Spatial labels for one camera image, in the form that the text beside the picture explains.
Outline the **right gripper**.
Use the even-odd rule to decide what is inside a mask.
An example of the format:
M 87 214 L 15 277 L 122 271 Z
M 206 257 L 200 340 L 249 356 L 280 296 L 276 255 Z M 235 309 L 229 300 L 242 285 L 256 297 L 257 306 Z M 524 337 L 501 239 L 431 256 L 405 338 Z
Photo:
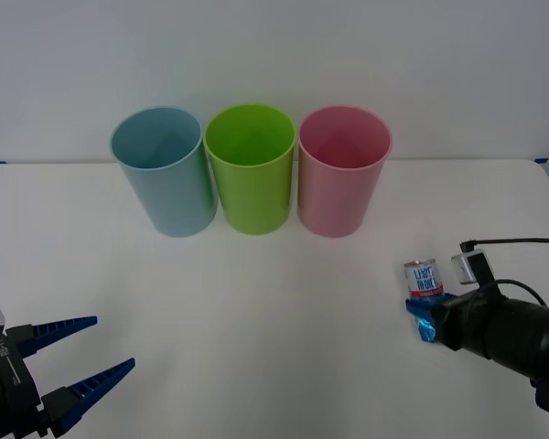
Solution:
M 425 343 L 439 343 L 458 351 L 488 355 L 485 327 L 490 304 L 483 293 L 466 293 L 429 299 L 408 298 L 405 309 L 415 316 L 419 336 Z

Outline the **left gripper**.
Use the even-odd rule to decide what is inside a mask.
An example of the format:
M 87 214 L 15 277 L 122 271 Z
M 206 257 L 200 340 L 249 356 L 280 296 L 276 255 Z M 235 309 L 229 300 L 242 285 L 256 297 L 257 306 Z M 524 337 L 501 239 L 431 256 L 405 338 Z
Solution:
M 7 329 L 0 338 L 0 438 L 12 434 L 24 438 L 45 436 L 40 398 L 24 358 L 98 323 L 96 316 L 60 320 L 41 325 Z M 47 427 L 53 435 L 64 435 L 82 416 L 113 389 L 133 368 L 135 359 L 97 373 L 41 398 Z

